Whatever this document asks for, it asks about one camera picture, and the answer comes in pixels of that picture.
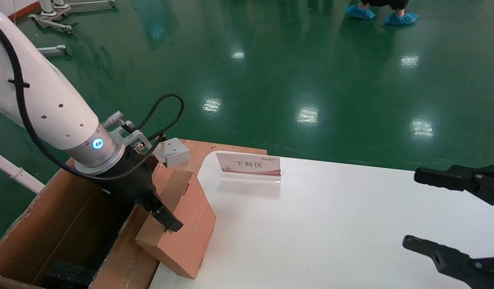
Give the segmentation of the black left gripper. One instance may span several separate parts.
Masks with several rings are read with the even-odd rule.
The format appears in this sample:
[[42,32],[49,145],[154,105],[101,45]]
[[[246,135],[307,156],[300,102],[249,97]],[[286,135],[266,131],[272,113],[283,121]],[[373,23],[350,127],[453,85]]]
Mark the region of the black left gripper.
[[[124,173],[133,168],[144,158],[132,147],[126,147],[124,155],[100,177],[111,177]],[[109,192],[109,199],[122,210],[131,212],[135,205],[139,205],[150,212],[166,230],[178,232],[183,223],[159,200],[156,188],[152,182],[152,171],[148,163],[144,162],[133,172],[122,179],[114,181],[95,181],[102,190]]]

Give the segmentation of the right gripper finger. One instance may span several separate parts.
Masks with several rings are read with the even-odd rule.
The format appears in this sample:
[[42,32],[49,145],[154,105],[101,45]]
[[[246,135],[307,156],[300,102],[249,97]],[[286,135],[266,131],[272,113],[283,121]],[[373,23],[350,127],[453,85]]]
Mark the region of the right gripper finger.
[[412,235],[403,238],[403,247],[429,257],[440,274],[471,289],[494,289],[494,257],[471,258],[457,249]]
[[494,206],[494,165],[481,168],[453,165],[445,171],[419,167],[414,181],[452,191],[467,191]]

